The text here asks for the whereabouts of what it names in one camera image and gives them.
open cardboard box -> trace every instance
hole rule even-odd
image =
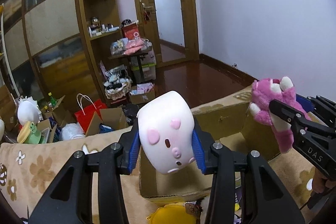
[[[50,132],[49,132],[47,143],[52,143],[53,142],[57,126],[54,126],[53,128],[51,128],[51,124],[50,124],[49,119],[46,119],[46,120],[43,120],[43,121],[39,122],[36,125],[36,127],[40,131],[43,131],[46,128],[50,128]]]
[[[136,90],[137,86],[131,87],[131,90]],[[144,93],[144,94],[136,94],[132,95],[129,94],[129,99],[131,100],[132,104],[140,105],[148,103],[155,99],[155,90],[151,90],[150,92]]]
[[[258,150],[266,159],[279,155],[279,148],[270,127],[253,120],[248,112],[251,87],[192,109],[203,131],[211,133],[231,150],[248,153]],[[194,201],[210,193],[212,175],[203,175],[196,162],[177,173],[162,175],[140,153],[140,193],[157,204]],[[240,173],[236,173],[236,186]]]
[[[44,119],[48,119],[49,117],[53,117],[57,124],[63,128],[68,123],[76,122],[75,118],[71,115],[70,111],[66,110],[62,104],[65,95],[57,100],[57,104],[55,107],[49,110],[49,112],[45,112],[45,109],[41,109],[42,116]]]
[[[120,107],[100,109],[100,115],[101,119],[96,112],[93,114],[89,127],[86,130],[86,137],[99,133],[101,123],[114,130],[128,127],[126,116]]]

door handle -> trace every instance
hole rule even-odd
[[[144,9],[151,9],[151,8],[154,8],[154,6],[146,6],[145,3],[142,3],[142,7],[143,7]]]

pink teddy bear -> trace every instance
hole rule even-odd
[[[275,138],[278,142],[281,153],[287,153],[293,145],[294,138],[291,125],[269,111],[271,100],[277,99],[291,107],[304,113],[309,119],[302,106],[296,101],[294,85],[289,77],[285,76],[281,80],[266,78],[261,81],[254,81],[252,84],[252,102],[250,111],[254,120],[272,127]]]

red shopping bag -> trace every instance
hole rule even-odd
[[[83,105],[82,105],[83,98],[89,100],[92,104],[83,108]],[[93,117],[93,114],[96,112],[101,118],[100,109],[107,108],[107,105],[104,104],[100,99],[95,102],[92,102],[90,97],[88,97],[87,95],[83,95],[81,93],[77,94],[77,103],[80,106],[81,110],[77,111],[75,113],[75,116],[84,132],[87,131],[90,125],[91,119]]]

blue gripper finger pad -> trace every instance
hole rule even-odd
[[[131,145],[131,149],[129,150],[129,162],[128,162],[128,171],[132,173],[133,169],[137,165],[138,155],[140,151],[140,137],[139,131],[137,131],[134,135],[134,139]]]
[[[312,105],[311,101],[307,98],[304,98],[300,95],[296,95],[296,101],[302,106],[305,112],[313,112],[314,106]]]
[[[201,141],[198,138],[198,135],[195,130],[193,131],[193,136],[192,136],[192,147],[193,147],[193,153],[196,159],[197,167],[204,174],[206,171],[205,153],[204,153]]]

